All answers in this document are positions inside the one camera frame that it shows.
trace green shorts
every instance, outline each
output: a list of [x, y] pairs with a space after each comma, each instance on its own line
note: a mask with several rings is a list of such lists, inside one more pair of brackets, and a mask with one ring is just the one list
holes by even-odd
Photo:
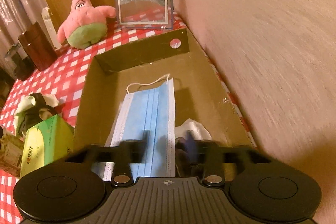
[[86, 48], [99, 42], [107, 35], [107, 25], [91, 23], [80, 26], [68, 37], [68, 43], [75, 48]]

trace checkered tablecloth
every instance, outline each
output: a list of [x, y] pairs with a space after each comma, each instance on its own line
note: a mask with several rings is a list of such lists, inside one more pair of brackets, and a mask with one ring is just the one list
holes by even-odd
[[[139, 15], [143, 18], [158, 18], [160, 10], [153, 10], [146, 15]], [[174, 12], [174, 29], [185, 28], [186, 25]], [[8, 99], [0, 114], [0, 124], [6, 127], [9, 131], [14, 131], [13, 114], [19, 101], [32, 92], [41, 92], [43, 94], [54, 94], [60, 101], [58, 107], [61, 116], [70, 125], [75, 126], [76, 117], [80, 103], [80, 97], [84, 87], [84, 81], [88, 72], [89, 64], [96, 54], [103, 53], [112, 48], [132, 42], [138, 39], [150, 37], [152, 35], [161, 34], [162, 30], [121, 30], [116, 29], [115, 25], [109, 25], [107, 38], [91, 47], [83, 50], [64, 46], [58, 50], [58, 59], [48, 69], [43, 72], [35, 71], [26, 81], [16, 81]], [[228, 100], [236, 109], [237, 114], [241, 119], [247, 135], [251, 139], [252, 145], [255, 146], [251, 133], [247, 124], [237, 106], [236, 100], [230, 93], [226, 84], [222, 80], [220, 74], [212, 64], [212, 68], [216, 72], [219, 81], [228, 94]], [[18, 179], [12, 177], [8, 173], [0, 170], [0, 223], [19, 223], [21, 215], [14, 204], [12, 197], [13, 188]]]

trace pink starfish plush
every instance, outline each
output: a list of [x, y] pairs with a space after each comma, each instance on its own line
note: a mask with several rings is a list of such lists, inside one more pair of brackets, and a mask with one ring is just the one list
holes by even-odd
[[91, 46], [106, 36], [106, 18], [115, 16], [112, 6], [93, 7], [90, 0], [72, 0], [71, 12], [58, 29], [58, 41], [67, 39], [75, 48]]

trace brown jar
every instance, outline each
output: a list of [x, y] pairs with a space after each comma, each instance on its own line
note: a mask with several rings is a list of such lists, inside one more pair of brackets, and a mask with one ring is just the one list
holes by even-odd
[[31, 25], [18, 39], [39, 71], [45, 70], [57, 59], [57, 54], [38, 22]]

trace green tissue box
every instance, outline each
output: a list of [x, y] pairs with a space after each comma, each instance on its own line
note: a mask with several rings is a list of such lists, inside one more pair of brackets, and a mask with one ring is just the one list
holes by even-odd
[[28, 129], [22, 154], [20, 177], [73, 151], [74, 129], [54, 115]]

